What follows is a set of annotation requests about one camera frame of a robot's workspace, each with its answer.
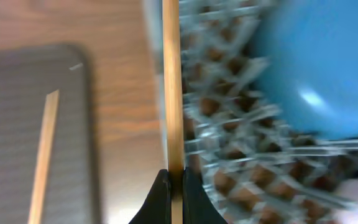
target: gray mat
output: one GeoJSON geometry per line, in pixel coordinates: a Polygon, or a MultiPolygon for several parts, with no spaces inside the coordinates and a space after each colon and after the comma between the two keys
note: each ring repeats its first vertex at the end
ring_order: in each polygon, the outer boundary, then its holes
{"type": "Polygon", "coordinates": [[[51,45],[0,52],[0,224],[27,223],[45,96],[60,90],[42,224],[98,223],[88,67],[51,45]]]}

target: wooden table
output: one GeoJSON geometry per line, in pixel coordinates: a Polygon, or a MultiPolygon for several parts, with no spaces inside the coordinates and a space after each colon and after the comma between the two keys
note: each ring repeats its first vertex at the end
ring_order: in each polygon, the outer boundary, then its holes
{"type": "Polygon", "coordinates": [[[127,223],[164,168],[141,0],[0,0],[0,49],[71,42],[94,59],[106,223],[127,223]]]}

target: blue plastic object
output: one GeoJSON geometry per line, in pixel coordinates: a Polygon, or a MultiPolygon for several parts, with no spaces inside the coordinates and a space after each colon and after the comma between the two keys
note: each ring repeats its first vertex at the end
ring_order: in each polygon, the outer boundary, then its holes
{"type": "Polygon", "coordinates": [[[251,44],[272,63],[257,86],[288,124],[323,139],[358,136],[358,1],[284,0],[251,44]]]}

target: wooden chopstick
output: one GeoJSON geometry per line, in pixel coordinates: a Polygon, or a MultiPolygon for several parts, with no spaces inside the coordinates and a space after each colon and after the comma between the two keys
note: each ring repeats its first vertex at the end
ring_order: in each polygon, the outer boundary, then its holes
{"type": "Polygon", "coordinates": [[[49,93],[45,101],[44,115],[42,117],[28,224],[41,224],[58,104],[59,90],[49,93]]]}
{"type": "Polygon", "coordinates": [[[168,171],[172,182],[172,223],[183,223],[183,102],[179,36],[179,1],[162,1],[165,116],[168,171]]]}

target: wooden stick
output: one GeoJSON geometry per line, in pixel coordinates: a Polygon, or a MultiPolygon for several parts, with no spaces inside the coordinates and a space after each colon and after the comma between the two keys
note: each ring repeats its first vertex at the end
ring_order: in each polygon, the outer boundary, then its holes
{"type": "Polygon", "coordinates": [[[27,222],[28,224],[41,224],[58,103],[59,90],[47,95],[44,116],[42,117],[37,164],[34,175],[34,186],[32,189],[29,221],[27,222]]]}
{"type": "Polygon", "coordinates": [[[165,115],[168,171],[172,179],[172,223],[183,223],[183,104],[179,36],[179,1],[162,1],[165,115]]]}

